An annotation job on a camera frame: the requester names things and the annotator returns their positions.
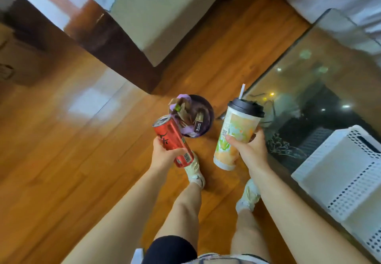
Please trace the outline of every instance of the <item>sneaker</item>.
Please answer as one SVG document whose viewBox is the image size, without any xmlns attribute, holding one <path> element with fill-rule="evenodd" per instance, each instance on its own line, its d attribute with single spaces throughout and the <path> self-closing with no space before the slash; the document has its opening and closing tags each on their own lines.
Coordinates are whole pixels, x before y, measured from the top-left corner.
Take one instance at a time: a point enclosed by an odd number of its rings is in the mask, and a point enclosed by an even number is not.
<svg viewBox="0 0 381 264">
<path fill-rule="evenodd" d="M 260 190 L 254 184 L 252 179 L 248 180 L 245 185 L 243 195 L 236 204 L 237 213 L 239 213 L 242 209 L 249 209 L 253 212 L 255 204 L 260 200 L 260 198 Z"/>
<path fill-rule="evenodd" d="M 201 189 L 203 189 L 205 186 L 205 178 L 200 172 L 200 164 L 198 163 L 197 155 L 193 151 L 192 153 L 194 155 L 194 160 L 189 166 L 184 167 L 184 170 L 187 172 L 189 182 L 195 182 Z"/>
</svg>

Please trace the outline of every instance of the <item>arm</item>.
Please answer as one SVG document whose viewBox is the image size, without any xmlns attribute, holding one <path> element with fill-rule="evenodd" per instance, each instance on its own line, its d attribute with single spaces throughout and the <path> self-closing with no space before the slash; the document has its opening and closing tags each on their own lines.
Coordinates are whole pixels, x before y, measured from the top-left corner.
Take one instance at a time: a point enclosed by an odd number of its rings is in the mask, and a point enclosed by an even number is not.
<svg viewBox="0 0 381 264">
<path fill-rule="evenodd" d="M 370 263 L 271 170 L 262 130 L 249 144 L 232 136 L 226 136 L 226 140 L 239 150 L 267 210 L 298 263 Z"/>
<path fill-rule="evenodd" d="M 154 140 L 148 171 L 74 247 L 63 264 L 130 263 L 175 157 L 184 149 L 166 151 Z"/>
</svg>

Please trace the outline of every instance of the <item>wooden floor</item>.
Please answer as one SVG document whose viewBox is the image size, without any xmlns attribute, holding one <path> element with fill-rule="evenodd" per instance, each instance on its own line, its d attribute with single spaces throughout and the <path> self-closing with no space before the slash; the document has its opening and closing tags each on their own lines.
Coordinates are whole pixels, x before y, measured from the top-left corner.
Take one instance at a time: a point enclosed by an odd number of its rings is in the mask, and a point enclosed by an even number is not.
<svg viewBox="0 0 381 264">
<path fill-rule="evenodd" d="M 47 72 L 30 87 L 0 83 L 0 262 L 59 263 L 147 170 L 155 133 L 179 93 L 221 114 L 308 24 L 284 0 L 229 0 L 210 14 L 147 95 L 61 32 Z M 248 173 L 213 164 L 220 124 L 189 145 L 200 159 L 198 253 L 229 253 L 236 201 Z M 142 238 L 147 248 L 187 186 L 173 168 Z M 262 202 L 255 209 L 273 263 L 294 263 Z"/>
</svg>

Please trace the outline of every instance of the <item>straw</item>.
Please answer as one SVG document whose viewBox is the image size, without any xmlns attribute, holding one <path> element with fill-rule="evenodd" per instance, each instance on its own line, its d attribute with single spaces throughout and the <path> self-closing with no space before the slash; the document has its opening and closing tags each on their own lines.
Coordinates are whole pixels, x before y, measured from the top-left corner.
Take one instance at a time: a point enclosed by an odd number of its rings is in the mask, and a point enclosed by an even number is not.
<svg viewBox="0 0 381 264">
<path fill-rule="evenodd" d="M 239 93 L 239 99 L 242 98 L 242 95 L 243 95 L 243 91 L 245 90 L 245 84 L 242 84 L 242 88 L 241 88 L 241 92 Z"/>
</svg>

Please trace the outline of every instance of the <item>barcode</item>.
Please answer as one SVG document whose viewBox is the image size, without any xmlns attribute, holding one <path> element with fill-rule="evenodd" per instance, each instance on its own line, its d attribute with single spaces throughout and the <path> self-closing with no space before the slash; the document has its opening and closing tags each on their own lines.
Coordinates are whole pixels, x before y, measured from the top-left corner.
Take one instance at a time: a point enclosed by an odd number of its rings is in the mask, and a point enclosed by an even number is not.
<svg viewBox="0 0 381 264">
<path fill-rule="evenodd" d="M 184 158 L 185 158 L 185 161 L 187 161 L 187 163 L 189 163 L 192 159 L 191 159 L 191 156 L 188 154 L 188 153 L 186 153 L 185 155 L 184 155 Z"/>
</svg>

